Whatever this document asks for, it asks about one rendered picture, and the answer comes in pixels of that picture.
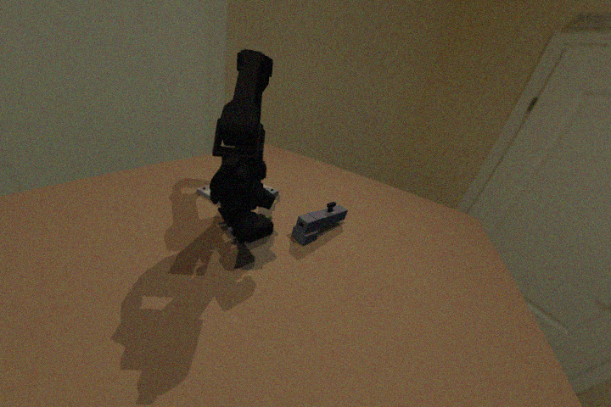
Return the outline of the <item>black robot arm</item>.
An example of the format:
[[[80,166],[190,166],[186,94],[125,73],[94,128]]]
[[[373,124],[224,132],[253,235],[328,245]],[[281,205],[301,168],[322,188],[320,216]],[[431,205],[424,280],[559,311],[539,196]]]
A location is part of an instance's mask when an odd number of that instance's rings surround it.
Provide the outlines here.
[[[236,205],[247,198],[255,182],[250,209],[270,209],[275,197],[261,183],[266,178],[266,132],[260,118],[262,93],[272,77],[272,59],[260,51],[244,49],[238,53],[237,70],[233,100],[224,105],[216,123],[212,156],[221,156],[221,167],[211,179],[210,191],[218,202]],[[222,140],[234,148],[221,147]]]

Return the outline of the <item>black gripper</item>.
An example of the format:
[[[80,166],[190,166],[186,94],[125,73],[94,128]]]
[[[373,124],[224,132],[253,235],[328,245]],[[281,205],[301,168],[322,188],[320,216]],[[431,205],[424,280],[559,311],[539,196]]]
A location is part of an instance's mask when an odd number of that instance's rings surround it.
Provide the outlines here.
[[[224,219],[228,227],[233,229],[233,236],[238,239],[238,242],[256,241],[262,237],[272,234],[273,223],[271,223],[263,214],[251,212],[252,192],[255,192],[257,186],[253,182],[249,188],[247,198],[236,205],[226,205],[223,203],[218,208],[221,217]]]

